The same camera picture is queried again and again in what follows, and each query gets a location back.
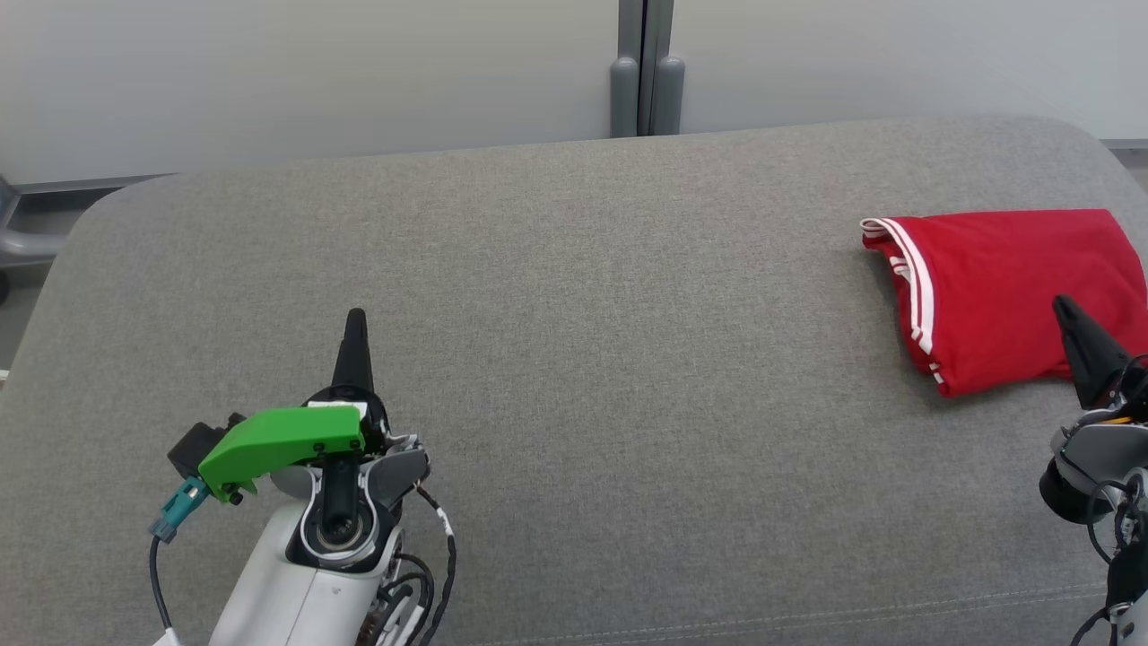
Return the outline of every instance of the red garment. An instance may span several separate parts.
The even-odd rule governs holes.
[[[913,363],[945,397],[1070,378],[1057,294],[1128,352],[1148,352],[1143,268],[1107,210],[879,217],[861,228],[892,267]]]

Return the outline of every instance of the white panel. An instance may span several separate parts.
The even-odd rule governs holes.
[[[682,132],[1030,112],[1148,138],[1145,0],[676,0]]]
[[[616,0],[2,0],[10,182],[606,137]]]

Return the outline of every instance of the floor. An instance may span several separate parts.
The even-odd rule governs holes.
[[[1114,151],[1148,192],[1148,150]],[[32,208],[17,212],[10,226],[28,233],[65,233],[87,208],[83,201],[33,203]],[[48,274],[48,265],[21,266],[7,268],[6,272],[11,282],[11,293],[8,299],[0,304],[0,371],[11,367],[20,340],[24,335],[24,328],[28,327],[28,319],[32,314],[32,308],[36,306],[36,298],[39,297],[44,279]]]

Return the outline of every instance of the green bracket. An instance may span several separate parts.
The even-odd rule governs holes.
[[[254,481],[259,476],[319,453],[362,447],[359,412],[354,406],[270,408],[235,425],[200,462],[200,476],[226,503],[233,488],[256,493]]]

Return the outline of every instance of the teal connector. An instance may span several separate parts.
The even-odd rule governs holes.
[[[171,543],[171,539],[176,538],[176,530],[179,529],[179,524],[187,516],[191,516],[192,512],[197,509],[200,505],[203,505],[203,501],[208,499],[210,493],[208,485],[203,481],[195,476],[188,477],[184,481],[179,491],[163,506],[163,517],[152,523],[149,531],[153,536],[158,537],[160,540]]]

